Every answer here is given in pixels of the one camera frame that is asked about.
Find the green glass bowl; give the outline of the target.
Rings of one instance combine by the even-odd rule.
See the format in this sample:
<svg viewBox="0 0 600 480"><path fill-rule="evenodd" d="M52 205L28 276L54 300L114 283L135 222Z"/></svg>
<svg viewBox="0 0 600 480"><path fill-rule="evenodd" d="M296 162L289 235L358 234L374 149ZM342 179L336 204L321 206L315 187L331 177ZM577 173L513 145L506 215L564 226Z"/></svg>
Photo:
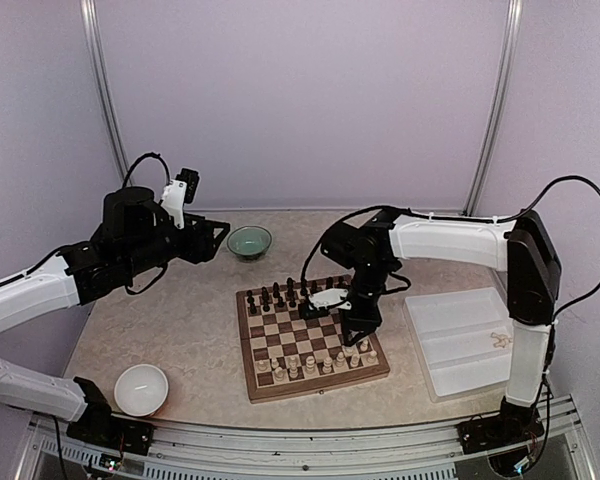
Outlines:
<svg viewBox="0 0 600 480"><path fill-rule="evenodd" d="M255 261L263 257L272 244L271 233L260 226L243 226L227 238L227 248L242 261Z"/></svg>

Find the aluminium frame post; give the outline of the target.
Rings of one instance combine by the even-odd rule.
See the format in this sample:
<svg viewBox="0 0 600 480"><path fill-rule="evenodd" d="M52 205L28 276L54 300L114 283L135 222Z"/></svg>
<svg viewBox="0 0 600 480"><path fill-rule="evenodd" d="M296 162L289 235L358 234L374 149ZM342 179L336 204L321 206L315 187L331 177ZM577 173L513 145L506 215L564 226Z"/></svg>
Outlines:
<svg viewBox="0 0 600 480"><path fill-rule="evenodd" d="M491 106L479 151L477 167L463 209L463 213L467 216L474 215L477 212L479 202L486 185L488 170L492 163L499 128L505 110L511 72L515 59L523 4L524 2L522 0L510 0L508 2L505 28Z"/></svg>
<svg viewBox="0 0 600 480"><path fill-rule="evenodd" d="M105 123L109 144L113 154L113 161L121 182L127 180L127 186L133 186L133 176L127 176L131 164L124 147L121 129L115 111L114 99L109 85L107 74L104 44L102 41L97 4L94 0L80 0L80 11L87 49L90 56L96 92Z"/></svg>

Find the white plastic tray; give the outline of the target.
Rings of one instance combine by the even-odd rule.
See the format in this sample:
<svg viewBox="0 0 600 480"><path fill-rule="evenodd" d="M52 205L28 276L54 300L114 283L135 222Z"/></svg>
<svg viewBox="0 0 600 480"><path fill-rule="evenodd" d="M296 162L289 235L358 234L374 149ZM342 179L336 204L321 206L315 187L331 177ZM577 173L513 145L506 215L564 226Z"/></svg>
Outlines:
<svg viewBox="0 0 600 480"><path fill-rule="evenodd" d="M506 385L512 344L494 348L490 334L513 326L496 288L409 296L403 313L432 401Z"/></svg>

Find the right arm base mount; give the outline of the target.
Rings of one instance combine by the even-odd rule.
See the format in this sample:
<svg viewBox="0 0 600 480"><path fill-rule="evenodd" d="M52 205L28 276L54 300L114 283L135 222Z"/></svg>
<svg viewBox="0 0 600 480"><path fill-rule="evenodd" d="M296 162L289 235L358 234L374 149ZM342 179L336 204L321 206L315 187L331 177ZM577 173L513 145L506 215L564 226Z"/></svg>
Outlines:
<svg viewBox="0 0 600 480"><path fill-rule="evenodd" d="M500 415L475 417L456 426L464 454L473 454L541 437L545 428L538 417L528 425Z"/></svg>

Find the wooden chess board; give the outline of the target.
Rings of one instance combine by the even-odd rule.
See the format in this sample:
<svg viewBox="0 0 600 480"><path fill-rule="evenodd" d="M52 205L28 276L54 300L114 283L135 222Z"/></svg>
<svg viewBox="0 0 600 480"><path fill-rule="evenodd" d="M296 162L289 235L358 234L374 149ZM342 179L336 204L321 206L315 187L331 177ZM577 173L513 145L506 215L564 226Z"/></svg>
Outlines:
<svg viewBox="0 0 600 480"><path fill-rule="evenodd" d="M357 384L380 380L388 376L390 366L383 348L375 334L364 340L369 343L366 352L360 351L358 342L352 348L360 355L357 368L350 367L350 357L344 353L342 345L341 320L336 311L319 319L302 319L298 313L269 313L248 316L246 309L239 306L236 297L237 321L241 343L243 369L248 397L251 403L265 403L310 394L324 393L328 390L350 387ZM340 369L334 366L334 359L342 351L346 363ZM367 355L377 352L378 362L367 363ZM314 356L318 375L305 379L303 366L308 356ZM322 373L324 359L333 359L333 372ZM271 369L271 359L277 358L279 367L286 371L285 380L276 382ZM295 357L298 362L297 379L288 378L286 361ZM269 362L266 372L259 372L259 360Z"/></svg>

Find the black chess pieces group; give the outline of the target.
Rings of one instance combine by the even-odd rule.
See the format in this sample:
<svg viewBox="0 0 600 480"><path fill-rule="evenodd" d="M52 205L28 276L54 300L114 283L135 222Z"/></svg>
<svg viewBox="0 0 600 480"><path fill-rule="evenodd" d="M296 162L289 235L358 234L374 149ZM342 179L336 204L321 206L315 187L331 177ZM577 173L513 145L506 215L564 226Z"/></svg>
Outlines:
<svg viewBox="0 0 600 480"><path fill-rule="evenodd" d="M298 312L298 305L309 295L330 288L344 288L349 291L350 275L328 276L315 280L294 281L288 278L284 285L273 283L236 294L239 306L246 309L248 316L273 313Z"/></svg>

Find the front aluminium rail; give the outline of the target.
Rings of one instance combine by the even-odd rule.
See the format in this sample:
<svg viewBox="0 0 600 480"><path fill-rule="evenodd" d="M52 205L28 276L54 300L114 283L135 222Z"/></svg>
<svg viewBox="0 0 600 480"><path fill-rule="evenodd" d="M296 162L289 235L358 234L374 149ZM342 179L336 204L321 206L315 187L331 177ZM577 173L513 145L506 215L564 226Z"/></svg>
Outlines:
<svg viewBox="0 0 600 480"><path fill-rule="evenodd" d="M542 401L547 432L468 453L458 420L274 430L154 421L143 455L71 439L32 418L15 479L597 479L573 400Z"/></svg>

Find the left aluminium frame post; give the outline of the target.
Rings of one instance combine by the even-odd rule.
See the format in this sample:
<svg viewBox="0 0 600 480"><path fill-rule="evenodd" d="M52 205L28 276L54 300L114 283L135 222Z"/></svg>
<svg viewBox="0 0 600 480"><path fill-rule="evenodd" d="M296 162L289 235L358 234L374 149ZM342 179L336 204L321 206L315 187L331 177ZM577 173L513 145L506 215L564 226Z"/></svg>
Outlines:
<svg viewBox="0 0 600 480"><path fill-rule="evenodd" d="M80 11L87 49L90 56L96 92L105 123L109 144L113 154L113 161L121 182L127 180L127 186L133 186L133 176L127 176L131 164L124 147L121 129L115 111L114 99L109 85L107 74L104 44L102 41L97 4L94 0L80 0Z"/></svg>

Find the white chess bishop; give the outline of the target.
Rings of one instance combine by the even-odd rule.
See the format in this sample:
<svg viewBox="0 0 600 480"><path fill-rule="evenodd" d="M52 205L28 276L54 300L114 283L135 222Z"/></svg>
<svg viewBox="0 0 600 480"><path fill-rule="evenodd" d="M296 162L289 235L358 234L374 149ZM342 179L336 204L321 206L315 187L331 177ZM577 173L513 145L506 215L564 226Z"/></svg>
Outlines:
<svg viewBox="0 0 600 480"><path fill-rule="evenodd" d="M334 359L334 366L338 369L343 367L346 363L346 357L342 351L338 352Z"/></svg>

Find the white bowl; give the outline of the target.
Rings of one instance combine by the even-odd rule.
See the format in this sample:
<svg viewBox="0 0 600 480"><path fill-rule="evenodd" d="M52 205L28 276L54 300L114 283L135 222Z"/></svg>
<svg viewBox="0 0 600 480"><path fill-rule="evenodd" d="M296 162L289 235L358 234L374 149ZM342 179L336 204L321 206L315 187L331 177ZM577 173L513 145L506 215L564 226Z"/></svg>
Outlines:
<svg viewBox="0 0 600 480"><path fill-rule="evenodd" d="M133 417L148 417L164 404L169 393L165 373L150 364L126 369L114 386L114 400L119 409Z"/></svg>

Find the back aluminium frame rail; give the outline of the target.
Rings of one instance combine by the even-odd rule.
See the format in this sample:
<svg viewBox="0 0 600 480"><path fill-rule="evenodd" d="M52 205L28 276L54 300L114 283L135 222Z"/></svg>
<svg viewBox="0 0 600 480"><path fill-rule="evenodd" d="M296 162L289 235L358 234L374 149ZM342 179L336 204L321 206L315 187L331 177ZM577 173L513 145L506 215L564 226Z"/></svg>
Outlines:
<svg viewBox="0 0 600 480"><path fill-rule="evenodd" d="M298 207L298 208L283 208L283 207L261 207L261 208L193 208L187 207L185 208L185 212L192 214L207 214L207 213L216 213L216 212L331 212L331 213L352 213L354 211L358 211L361 208L366 207L358 207L354 209L342 209L342 208L326 208L326 207ZM442 209L442 210L433 210L431 208L412 208L412 210L416 213L428 214L429 212L433 212L434 215L442 215L442 216L461 216L463 213L462 210L453 210L453 209Z"/></svg>

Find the right aluminium frame post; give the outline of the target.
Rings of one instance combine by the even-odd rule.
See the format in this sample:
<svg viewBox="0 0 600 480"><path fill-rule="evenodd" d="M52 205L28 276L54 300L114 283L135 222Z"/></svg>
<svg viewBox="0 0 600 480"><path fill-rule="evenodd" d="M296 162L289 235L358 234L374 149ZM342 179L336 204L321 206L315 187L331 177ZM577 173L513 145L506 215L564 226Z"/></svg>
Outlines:
<svg viewBox="0 0 600 480"><path fill-rule="evenodd" d="M492 163L499 128L505 110L511 72L515 59L523 4L524 2L522 0L510 0L508 2L505 28L491 106L479 151L477 167L463 209L463 213L467 216L474 215L477 212L479 202L486 185L488 170Z"/></svg>

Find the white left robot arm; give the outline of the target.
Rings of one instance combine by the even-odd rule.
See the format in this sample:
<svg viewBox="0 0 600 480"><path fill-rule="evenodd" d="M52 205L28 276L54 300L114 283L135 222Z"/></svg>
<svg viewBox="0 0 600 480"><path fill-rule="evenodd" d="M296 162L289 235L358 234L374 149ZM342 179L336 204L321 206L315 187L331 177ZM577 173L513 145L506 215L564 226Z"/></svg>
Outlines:
<svg viewBox="0 0 600 480"><path fill-rule="evenodd" d="M184 211L188 184L174 180L160 201L146 187L105 196L102 222L84 242L61 246L38 264L0 280L0 334L37 317L95 302L116 289L133 294L136 276L181 259L212 260L230 226ZM117 418L97 386L53 377L0 358L0 404L79 422L101 445L120 434Z"/></svg>

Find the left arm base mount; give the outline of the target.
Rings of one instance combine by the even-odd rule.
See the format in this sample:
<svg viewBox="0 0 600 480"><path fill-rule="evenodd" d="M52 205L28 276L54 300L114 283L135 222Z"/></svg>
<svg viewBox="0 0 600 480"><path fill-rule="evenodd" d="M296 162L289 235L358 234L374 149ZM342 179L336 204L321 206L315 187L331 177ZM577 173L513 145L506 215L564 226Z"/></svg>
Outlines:
<svg viewBox="0 0 600 480"><path fill-rule="evenodd" d="M95 422L72 422L67 436L122 453L146 456L153 439L154 426L147 422L110 417Z"/></svg>

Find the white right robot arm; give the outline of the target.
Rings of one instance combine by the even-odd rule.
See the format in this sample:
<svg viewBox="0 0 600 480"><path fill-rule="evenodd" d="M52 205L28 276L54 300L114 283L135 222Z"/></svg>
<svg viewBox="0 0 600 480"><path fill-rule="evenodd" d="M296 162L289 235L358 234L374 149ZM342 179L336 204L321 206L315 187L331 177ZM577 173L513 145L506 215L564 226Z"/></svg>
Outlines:
<svg viewBox="0 0 600 480"><path fill-rule="evenodd" d="M410 208L377 205L371 219L355 227L350 216L334 222L315 245L317 251L354 272L343 299L333 290L314 294L319 310L340 308L344 331L360 339L381 323L378 301L391 294L386 281L406 259L437 259L484 266L505 276L506 305L513 325L509 380L491 433L503 444L515 442L531 424L529 410L538 401L552 362L559 315L600 290L600 280L585 293L559 305L562 266L535 209L549 191L567 182L600 187L581 175L551 180L527 207L511 216L467 217L424 214Z"/></svg>

